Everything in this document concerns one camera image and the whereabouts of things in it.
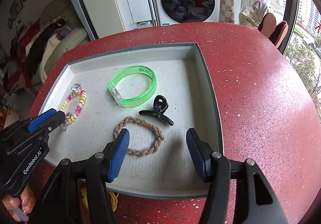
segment human hand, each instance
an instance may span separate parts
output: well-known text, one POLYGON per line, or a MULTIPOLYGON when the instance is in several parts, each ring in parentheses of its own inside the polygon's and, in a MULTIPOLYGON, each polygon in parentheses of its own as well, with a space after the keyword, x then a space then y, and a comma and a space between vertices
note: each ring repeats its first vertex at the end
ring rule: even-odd
POLYGON ((22 194, 20 195, 19 198, 12 198, 9 195, 6 195, 3 199, 2 202, 6 209, 10 212, 11 216, 14 218, 15 221, 20 222, 21 219, 18 217, 16 213, 13 212, 13 209, 19 207, 20 205, 20 200, 22 201, 22 211, 25 215, 31 213, 33 206, 36 203, 36 198, 33 195, 33 191, 27 184, 25 189, 23 190, 22 194))

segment metal screw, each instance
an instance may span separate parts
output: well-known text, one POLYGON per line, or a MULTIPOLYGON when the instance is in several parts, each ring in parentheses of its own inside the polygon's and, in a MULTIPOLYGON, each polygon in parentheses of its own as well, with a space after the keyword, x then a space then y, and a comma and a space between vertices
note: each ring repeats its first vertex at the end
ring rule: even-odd
POLYGON ((212 156, 214 158, 220 158, 222 155, 218 151, 215 151, 215 152, 212 153, 212 156))
POLYGON ((104 156, 104 154, 103 154, 102 152, 97 152, 97 153, 95 154, 95 157, 96 157, 97 159, 101 159, 101 158, 103 158, 103 156, 104 156))
POLYGON ((252 160, 252 159, 247 159, 247 160, 246 160, 246 163, 247 163, 248 165, 253 166, 253 165, 255 164, 255 161, 252 160))
POLYGON ((63 159, 61 161, 61 165, 67 165, 69 163, 69 159, 63 159))

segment green bracelet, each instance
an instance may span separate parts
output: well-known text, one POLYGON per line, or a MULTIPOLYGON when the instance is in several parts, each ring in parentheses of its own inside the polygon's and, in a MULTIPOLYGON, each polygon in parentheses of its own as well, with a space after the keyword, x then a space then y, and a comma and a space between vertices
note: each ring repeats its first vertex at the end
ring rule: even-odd
POLYGON ((112 94, 113 98, 116 100, 120 107, 136 107, 147 102, 155 93, 157 88, 157 81, 154 72, 146 66, 130 66, 121 71, 119 71, 109 82, 108 90, 112 94), (142 93, 140 96, 124 99, 118 90, 116 85, 125 77, 133 74, 144 74, 151 78, 151 85, 149 88, 142 93))

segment red table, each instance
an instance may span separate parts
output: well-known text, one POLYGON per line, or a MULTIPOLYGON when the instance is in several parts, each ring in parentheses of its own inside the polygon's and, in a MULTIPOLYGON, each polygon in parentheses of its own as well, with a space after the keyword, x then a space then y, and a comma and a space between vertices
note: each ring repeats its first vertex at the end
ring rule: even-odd
MULTIPOLYGON (((313 102, 299 76, 258 30, 227 23, 187 23, 132 30, 65 53, 41 88, 30 116, 64 66, 71 61, 147 44, 196 42, 204 55, 223 129, 225 156, 259 165, 285 210, 298 223, 321 187, 321 129, 313 102)), ((53 168, 42 163, 31 186, 38 194, 53 168)), ((232 223, 231 182, 227 223, 232 223)), ((120 195, 118 223, 197 223, 204 199, 159 201, 120 195)))

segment washing machine door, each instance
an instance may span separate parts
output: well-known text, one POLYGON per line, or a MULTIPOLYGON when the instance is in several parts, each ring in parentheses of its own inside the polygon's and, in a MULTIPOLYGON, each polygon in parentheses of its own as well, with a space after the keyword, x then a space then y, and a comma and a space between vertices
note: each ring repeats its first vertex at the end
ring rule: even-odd
POLYGON ((214 11, 215 0, 160 0, 165 13, 179 23, 203 22, 214 11))

